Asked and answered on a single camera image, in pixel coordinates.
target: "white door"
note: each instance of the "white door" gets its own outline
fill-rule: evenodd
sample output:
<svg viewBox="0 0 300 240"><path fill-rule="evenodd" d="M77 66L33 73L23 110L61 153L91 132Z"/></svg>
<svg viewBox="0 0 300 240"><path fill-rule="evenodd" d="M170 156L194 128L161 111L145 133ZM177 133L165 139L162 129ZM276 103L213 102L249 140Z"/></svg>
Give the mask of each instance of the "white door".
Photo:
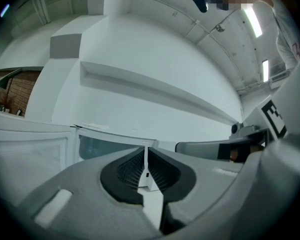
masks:
<svg viewBox="0 0 300 240"><path fill-rule="evenodd" d="M75 159L76 128L0 112L0 198L17 206Z"/></svg>

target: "gray panel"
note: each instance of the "gray panel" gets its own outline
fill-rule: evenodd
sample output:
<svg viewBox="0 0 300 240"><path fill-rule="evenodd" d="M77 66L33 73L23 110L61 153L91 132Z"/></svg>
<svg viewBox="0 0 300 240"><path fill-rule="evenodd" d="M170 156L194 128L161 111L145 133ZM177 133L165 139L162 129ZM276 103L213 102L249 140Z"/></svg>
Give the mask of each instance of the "gray panel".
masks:
<svg viewBox="0 0 300 240"><path fill-rule="evenodd" d="M86 239L148 239L161 235L141 205L120 203L102 187L100 173L108 163L135 151L119 151L76 163L33 191L19 208L28 217L35 215L59 189L73 193L57 215L50 230L69 237Z"/></svg>
<svg viewBox="0 0 300 240"><path fill-rule="evenodd" d="M197 181L192 191L183 200L168 204L172 217L184 224L193 221L216 202L243 166L239 163L192 157L161 148L157 150L191 167L196 174Z"/></svg>
<svg viewBox="0 0 300 240"><path fill-rule="evenodd" d="M224 195L174 240L257 239L289 207L300 188L300 136L250 155Z"/></svg>
<svg viewBox="0 0 300 240"><path fill-rule="evenodd" d="M5 200L0 200L11 218L18 222L18 226L26 230L27 238L36 240L79 240L79 238L71 237L46 230L45 228L36 224L32 218L25 216L23 212Z"/></svg>
<svg viewBox="0 0 300 240"><path fill-rule="evenodd" d="M82 34L56 35L50 38L50 58L79 58Z"/></svg>

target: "white wall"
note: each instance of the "white wall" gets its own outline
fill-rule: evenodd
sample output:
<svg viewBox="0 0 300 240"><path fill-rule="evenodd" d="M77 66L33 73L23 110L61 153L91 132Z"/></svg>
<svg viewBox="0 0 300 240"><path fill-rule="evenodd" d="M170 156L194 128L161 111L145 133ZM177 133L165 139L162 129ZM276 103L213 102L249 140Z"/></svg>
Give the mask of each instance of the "white wall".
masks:
<svg viewBox="0 0 300 240"><path fill-rule="evenodd" d="M126 95L122 86L101 81L95 87L80 86L74 102L74 124L107 126L105 132L117 135L173 142L225 140L231 135L230 125Z"/></svg>
<svg viewBox="0 0 300 240"><path fill-rule="evenodd" d="M243 120L245 120L250 113L269 95L273 95L277 89L270 89L265 87L256 91L253 91L243 97L241 97L242 109L243 109Z"/></svg>
<svg viewBox="0 0 300 240"><path fill-rule="evenodd" d="M24 116L26 119L52 121L59 93L77 61L76 58L49 59L33 87Z"/></svg>
<svg viewBox="0 0 300 240"><path fill-rule="evenodd" d="M53 123L74 124L72 113L77 106L76 97L80 91L80 74L82 73L80 68L80 61L77 60L66 79L64 79L64 84L62 86L61 84L58 85L61 89L59 93L54 94L57 100L55 103L50 104L53 109L51 117Z"/></svg>
<svg viewBox="0 0 300 240"><path fill-rule="evenodd" d="M182 36L131 14L113 19L82 61L145 75L189 92L242 120L241 101L218 66Z"/></svg>
<svg viewBox="0 0 300 240"><path fill-rule="evenodd" d="M43 67L50 57L50 37L76 17L78 15L52 21L12 40L0 57L0 69Z"/></svg>

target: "white ceiling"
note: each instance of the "white ceiling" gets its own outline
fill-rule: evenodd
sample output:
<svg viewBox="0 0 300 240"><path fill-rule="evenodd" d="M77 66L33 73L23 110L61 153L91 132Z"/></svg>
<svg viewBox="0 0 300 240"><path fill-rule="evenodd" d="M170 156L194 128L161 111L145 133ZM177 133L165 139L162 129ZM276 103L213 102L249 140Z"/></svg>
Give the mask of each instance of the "white ceiling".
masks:
<svg viewBox="0 0 300 240"><path fill-rule="evenodd" d="M69 14L67 0L63 0L63 6L57 4L60 0L45 1L50 18ZM76 1L72 0L75 13L86 13L87 0L78 0L78 4ZM19 0L15 6L15 18L19 25L24 25L25 30L30 24L24 19L29 19L30 14L34 15L34 20L39 24L31 0ZM253 9L263 32L258 38L255 38L247 16L240 10L232 13L209 5L208 12L201 13L192 0L131 0L129 6L130 13L158 22L198 46L219 65L237 91L261 81L264 60L269 60L270 67L273 67L270 75L284 67L276 47L277 26L272 9L262 2L254 4ZM223 22L225 31L214 31L209 35L208 31L213 30L226 17Z"/></svg>
<svg viewBox="0 0 300 240"><path fill-rule="evenodd" d="M241 90L261 81L264 60L269 60L270 67L282 62L276 49L277 27L272 9L262 2L254 4L253 9L263 32L259 38L255 38L246 14L240 10L223 22L224 32L208 35L204 29L211 31L232 11L210 5L207 13L201 13L192 0L132 0L129 12L159 22L189 39L221 67L236 90ZM202 27L192 29L196 20Z"/></svg>

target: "fluorescent light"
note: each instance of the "fluorescent light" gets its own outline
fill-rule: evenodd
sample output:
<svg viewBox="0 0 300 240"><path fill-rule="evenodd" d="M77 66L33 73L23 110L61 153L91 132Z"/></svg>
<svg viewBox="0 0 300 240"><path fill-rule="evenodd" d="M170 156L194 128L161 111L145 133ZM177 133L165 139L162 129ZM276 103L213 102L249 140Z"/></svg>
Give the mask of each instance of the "fluorescent light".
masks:
<svg viewBox="0 0 300 240"><path fill-rule="evenodd" d="M259 24L259 21L255 14L254 9L252 7L250 7L248 9L245 9L244 12L247 15L247 17L252 25L255 37L256 38L260 37L262 35L262 30L261 30L261 27L260 27L260 24Z"/></svg>
<svg viewBox="0 0 300 240"><path fill-rule="evenodd" d="M10 6L10 5L7 4L7 5L3 8L2 12L0 13L0 17L1 17L1 18L5 15L6 11L7 11L8 8L9 8L9 6Z"/></svg>
<svg viewBox="0 0 300 240"><path fill-rule="evenodd" d="M266 82L269 80L269 61L265 60L263 63L263 81Z"/></svg>

